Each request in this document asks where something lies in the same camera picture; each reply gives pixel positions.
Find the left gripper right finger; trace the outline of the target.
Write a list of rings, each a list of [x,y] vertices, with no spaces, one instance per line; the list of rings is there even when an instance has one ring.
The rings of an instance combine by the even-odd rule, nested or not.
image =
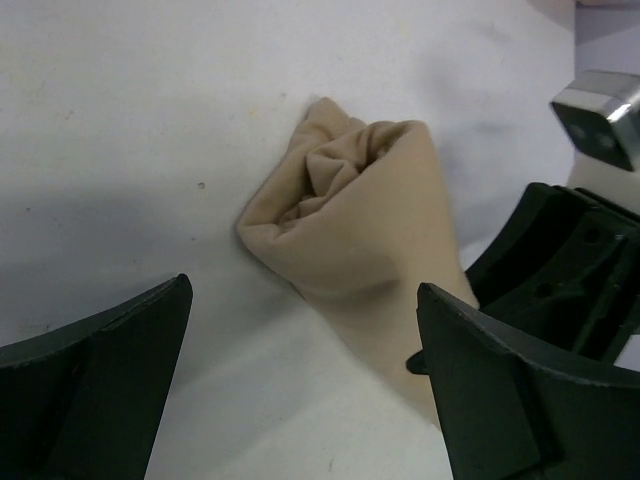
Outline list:
[[[417,297],[454,478],[638,478],[638,372],[562,350],[433,284]]]

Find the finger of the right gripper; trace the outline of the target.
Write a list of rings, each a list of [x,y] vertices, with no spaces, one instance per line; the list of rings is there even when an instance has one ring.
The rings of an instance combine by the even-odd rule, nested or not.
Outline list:
[[[405,362],[407,371],[413,375],[428,375],[429,365],[423,350],[411,355]]]
[[[531,183],[467,277],[484,314],[613,363],[639,330],[639,216],[583,188]]]

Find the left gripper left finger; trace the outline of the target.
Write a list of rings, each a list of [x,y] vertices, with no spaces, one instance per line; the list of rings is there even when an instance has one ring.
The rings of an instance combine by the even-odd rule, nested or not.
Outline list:
[[[2,346],[2,478],[144,478],[192,299],[180,274]]]

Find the beige t shirt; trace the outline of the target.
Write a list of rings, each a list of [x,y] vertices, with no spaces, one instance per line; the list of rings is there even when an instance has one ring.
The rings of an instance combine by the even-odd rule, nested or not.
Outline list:
[[[475,305],[428,127],[365,123],[329,98],[308,109],[237,223],[240,240],[289,282],[354,354],[428,420],[417,292],[432,283]]]

